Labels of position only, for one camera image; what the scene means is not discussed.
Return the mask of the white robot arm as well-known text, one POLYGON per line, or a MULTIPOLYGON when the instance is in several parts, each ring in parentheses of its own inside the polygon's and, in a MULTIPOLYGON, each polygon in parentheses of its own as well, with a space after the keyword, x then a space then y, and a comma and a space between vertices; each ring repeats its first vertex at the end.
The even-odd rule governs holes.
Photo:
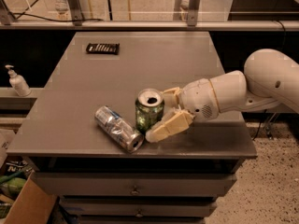
POLYGON ((157 143, 189 129, 194 121, 215 119, 229 111, 260 111, 284 104, 299 112, 299 63, 275 49, 250 54, 244 70, 199 79, 163 91, 169 110, 146 131, 157 143))

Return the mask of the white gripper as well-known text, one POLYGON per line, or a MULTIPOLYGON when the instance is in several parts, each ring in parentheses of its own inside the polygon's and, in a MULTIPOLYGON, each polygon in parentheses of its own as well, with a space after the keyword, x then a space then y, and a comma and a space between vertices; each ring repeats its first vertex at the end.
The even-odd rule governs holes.
POLYGON ((186 131, 193 120, 215 119, 219 115, 216 95, 208 79, 189 83, 184 88, 175 87, 162 92, 164 104, 171 108, 160 121, 146 131, 146 140, 160 142, 169 136, 186 131))

